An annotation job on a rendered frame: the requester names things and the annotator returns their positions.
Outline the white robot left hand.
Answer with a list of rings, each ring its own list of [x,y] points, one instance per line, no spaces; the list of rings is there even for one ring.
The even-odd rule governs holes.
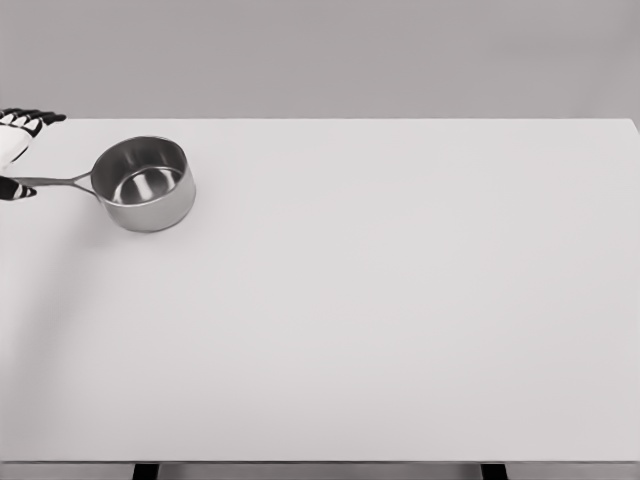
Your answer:
[[[37,195],[35,188],[7,177],[3,172],[26,153],[46,127],[66,119],[65,114],[54,111],[19,107],[0,109],[0,201],[22,200]]]

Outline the steel saucepan with long handle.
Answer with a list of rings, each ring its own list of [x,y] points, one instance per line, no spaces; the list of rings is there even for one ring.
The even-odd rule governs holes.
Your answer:
[[[196,199],[184,149],[157,136],[137,136],[105,150],[86,173],[71,178],[19,177],[28,187],[68,186],[93,195],[119,227],[138,233],[181,222]]]

